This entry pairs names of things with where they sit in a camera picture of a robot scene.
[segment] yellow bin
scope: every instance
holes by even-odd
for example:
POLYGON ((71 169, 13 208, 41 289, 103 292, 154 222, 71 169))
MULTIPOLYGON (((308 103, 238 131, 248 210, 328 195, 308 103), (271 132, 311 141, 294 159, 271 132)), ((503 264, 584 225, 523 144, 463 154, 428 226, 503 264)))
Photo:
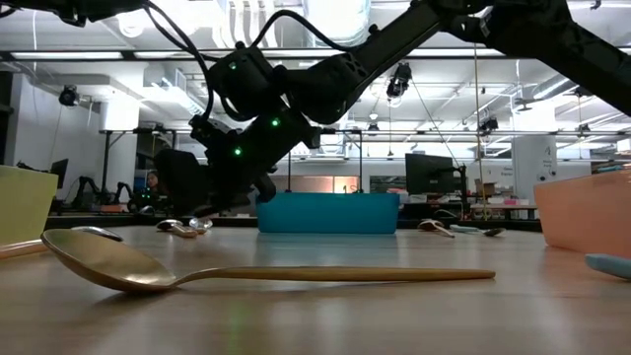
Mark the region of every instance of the yellow bin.
POLYGON ((0 246, 38 239, 56 191, 57 175, 0 166, 0 246))

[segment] computer monitor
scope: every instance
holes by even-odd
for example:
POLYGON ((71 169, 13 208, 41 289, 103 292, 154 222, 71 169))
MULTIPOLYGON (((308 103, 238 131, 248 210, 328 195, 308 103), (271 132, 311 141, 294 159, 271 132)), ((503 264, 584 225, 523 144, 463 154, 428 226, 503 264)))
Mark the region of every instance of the computer monitor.
POLYGON ((452 158, 405 155, 405 184, 410 194, 452 193, 456 190, 454 182, 452 158))
POLYGON ((68 170, 68 160, 60 160, 52 163, 50 166, 50 173, 57 175, 57 189, 63 188, 63 181, 66 179, 66 171, 68 170))

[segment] turquoise container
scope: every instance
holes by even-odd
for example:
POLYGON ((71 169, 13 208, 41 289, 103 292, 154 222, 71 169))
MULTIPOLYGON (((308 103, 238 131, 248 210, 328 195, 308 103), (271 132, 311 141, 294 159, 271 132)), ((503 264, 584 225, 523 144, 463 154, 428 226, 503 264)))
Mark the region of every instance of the turquoise container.
POLYGON ((394 234, 399 197, 393 193, 279 193, 258 203, 261 233, 394 234))

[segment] gold spoon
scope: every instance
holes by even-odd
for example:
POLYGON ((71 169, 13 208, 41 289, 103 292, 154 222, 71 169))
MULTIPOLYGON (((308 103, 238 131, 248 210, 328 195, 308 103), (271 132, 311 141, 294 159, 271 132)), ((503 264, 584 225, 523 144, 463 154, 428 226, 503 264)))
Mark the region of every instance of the gold spoon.
POLYGON ((211 268, 176 278, 158 260, 126 244, 85 232, 49 230, 43 243, 77 275, 123 292, 164 292, 206 278, 258 280, 396 282, 493 278, 494 271, 380 267, 228 267, 211 268))

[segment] pink container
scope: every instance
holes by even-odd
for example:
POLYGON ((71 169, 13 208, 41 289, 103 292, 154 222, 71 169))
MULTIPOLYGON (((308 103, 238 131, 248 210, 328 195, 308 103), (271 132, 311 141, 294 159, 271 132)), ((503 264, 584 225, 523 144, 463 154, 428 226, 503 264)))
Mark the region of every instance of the pink container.
POLYGON ((543 183, 534 198, 550 246, 631 258, 631 171, 543 183))

